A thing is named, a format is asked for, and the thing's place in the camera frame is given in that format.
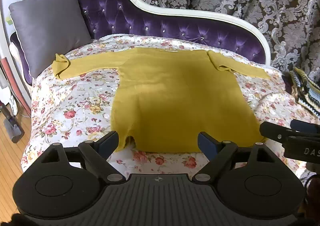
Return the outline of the mustard yellow knit sweater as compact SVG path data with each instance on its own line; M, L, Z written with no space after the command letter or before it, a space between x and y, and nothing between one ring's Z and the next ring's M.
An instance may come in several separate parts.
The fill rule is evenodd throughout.
M133 48L73 60L57 55L52 69L60 80L99 69L118 71L111 112L118 150L133 138L144 152L197 152L201 132L242 147L263 139L235 74L263 79L268 74L211 50Z

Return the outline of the striped crochet blanket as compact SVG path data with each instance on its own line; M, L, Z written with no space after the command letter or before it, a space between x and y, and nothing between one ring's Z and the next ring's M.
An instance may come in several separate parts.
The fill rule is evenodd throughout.
M282 79L285 82L286 91L294 97L296 103L319 118L319 86L297 67L283 73Z

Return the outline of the red pole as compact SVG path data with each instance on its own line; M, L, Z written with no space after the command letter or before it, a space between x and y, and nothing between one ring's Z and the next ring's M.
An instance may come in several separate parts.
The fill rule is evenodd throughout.
M27 104L25 98L23 97L21 90L19 89L19 86L14 78L14 75L11 71L11 68L10 68L10 65L7 61L7 58L1 58L1 66L4 69L4 72L5 72L5 75L8 79L8 82L10 84L11 90L13 91L17 100L20 102L20 104L25 109L26 113L31 117L31 109L30 109L29 105Z

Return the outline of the grey square pillow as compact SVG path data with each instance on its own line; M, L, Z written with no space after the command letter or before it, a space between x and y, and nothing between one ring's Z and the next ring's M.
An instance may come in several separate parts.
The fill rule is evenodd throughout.
M91 43L78 0L22 0L10 4L9 10L33 78L56 54Z

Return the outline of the purple tufted velvet headboard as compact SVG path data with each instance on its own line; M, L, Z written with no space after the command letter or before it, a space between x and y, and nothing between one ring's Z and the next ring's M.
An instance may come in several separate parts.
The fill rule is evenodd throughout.
M250 23L231 15L159 8L142 0L78 2L91 41L112 34L164 37L230 50L256 63L269 65L271 62L270 48L263 34ZM25 74L34 79L19 39L18 48Z

